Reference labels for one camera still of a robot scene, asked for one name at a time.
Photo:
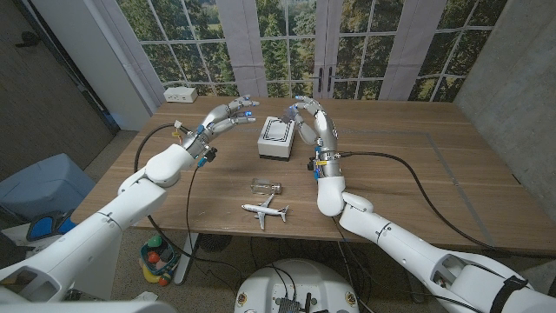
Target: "robotic arm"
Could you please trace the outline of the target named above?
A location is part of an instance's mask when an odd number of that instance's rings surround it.
[[[179,180],[181,170],[214,159],[216,149],[208,146],[210,141],[237,124],[253,123],[250,112],[239,110],[258,104],[246,96],[217,106],[182,145],[172,144],[127,178],[114,200],[47,249],[0,270],[0,303],[62,300],[75,277],[103,253],[107,243],[164,203],[164,188]]]
[[[282,121],[295,121],[301,138],[316,144],[313,159],[318,183],[317,205],[322,214],[341,214],[340,225],[379,245],[411,272],[433,295],[470,305],[481,312],[547,312],[556,299],[533,290],[523,277],[486,256],[443,250],[418,238],[386,218],[373,213],[365,198],[345,192],[337,153],[334,123],[320,104],[308,97],[290,106]],[[304,123],[298,109],[315,118],[317,135]],[[473,312],[447,300],[439,300],[450,312]]]

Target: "glass bottle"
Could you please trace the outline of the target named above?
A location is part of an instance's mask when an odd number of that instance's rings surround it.
[[[262,195],[281,194],[281,183],[273,183],[268,179],[253,178],[251,192]]]

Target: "yellow object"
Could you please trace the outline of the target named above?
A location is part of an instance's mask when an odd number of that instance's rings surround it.
[[[158,283],[158,280],[160,279],[159,276],[153,275],[153,273],[147,269],[147,265],[145,264],[142,265],[142,275],[145,276],[145,279],[149,283]]]

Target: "white model airplane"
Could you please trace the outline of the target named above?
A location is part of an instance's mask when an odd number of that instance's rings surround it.
[[[259,205],[253,205],[253,204],[243,204],[242,208],[245,210],[248,210],[250,212],[256,212],[257,215],[255,215],[255,218],[259,219],[259,222],[261,223],[261,229],[264,230],[264,216],[266,214],[269,215],[273,215],[273,216],[281,216],[281,219],[284,221],[284,223],[286,222],[286,212],[288,211],[288,207],[289,205],[286,205],[285,208],[281,208],[279,210],[275,210],[275,209],[270,209],[268,207],[268,204],[270,203],[270,201],[272,201],[272,198],[275,196],[275,194],[270,195],[270,197],[267,199],[267,201],[265,201],[264,203],[259,203]]]

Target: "table leg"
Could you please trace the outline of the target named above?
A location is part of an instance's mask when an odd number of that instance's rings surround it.
[[[197,237],[199,234],[197,233],[190,233],[185,238],[185,244],[183,245],[183,250],[189,254],[193,253],[193,249],[197,243]],[[191,266],[189,256],[182,255],[180,257],[180,262],[177,264],[177,268],[175,268],[174,273],[174,283],[177,285],[181,285],[185,283],[186,275],[189,271],[189,267]]]

